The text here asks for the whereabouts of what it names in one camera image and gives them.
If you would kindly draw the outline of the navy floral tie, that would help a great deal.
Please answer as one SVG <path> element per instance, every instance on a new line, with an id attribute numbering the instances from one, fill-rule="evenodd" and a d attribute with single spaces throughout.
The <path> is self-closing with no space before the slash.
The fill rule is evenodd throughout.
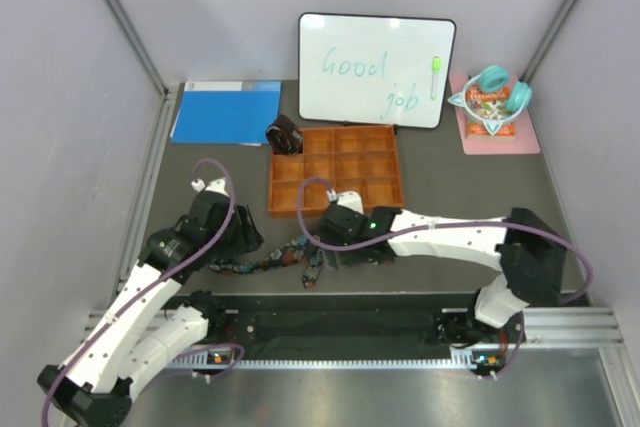
<path id="1" fill-rule="evenodd" d="M 301 282 L 305 289 L 314 287 L 324 266 L 323 251 L 306 236 L 300 235 L 271 252 L 261 261 L 239 263 L 236 261 L 209 261 L 206 267 L 227 276 L 252 275 L 304 264 Z"/>

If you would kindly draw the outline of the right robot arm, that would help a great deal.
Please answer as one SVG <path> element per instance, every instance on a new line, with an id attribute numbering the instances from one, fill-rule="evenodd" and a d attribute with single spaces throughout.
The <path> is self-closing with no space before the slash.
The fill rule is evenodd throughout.
<path id="1" fill-rule="evenodd" d="M 345 261 L 424 255 L 496 271 L 496 278 L 474 294 L 465 316 L 438 319 L 439 335 L 447 343 L 490 342 L 524 308 L 556 306 L 561 299 L 566 249 L 526 208 L 514 208 L 506 218 L 472 222 L 395 207 L 376 207 L 365 215 L 332 202 L 316 234 Z"/>

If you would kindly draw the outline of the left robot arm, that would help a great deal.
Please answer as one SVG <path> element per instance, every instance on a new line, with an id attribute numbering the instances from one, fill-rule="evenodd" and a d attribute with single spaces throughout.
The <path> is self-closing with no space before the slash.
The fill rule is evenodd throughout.
<path id="1" fill-rule="evenodd" d="M 223 307 L 204 291 L 188 295 L 155 332 L 146 331 L 194 273 L 262 243 L 248 207 L 236 204 L 225 180 L 192 186 L 196 195 L 188 213 L 147 238 L 124 287 L 86 340 L 39 374 L 43 424 L 56 407 L 79 426 L 119 426 L 169 363 L 187 348 L 216 343 L 226 334 Z"/>

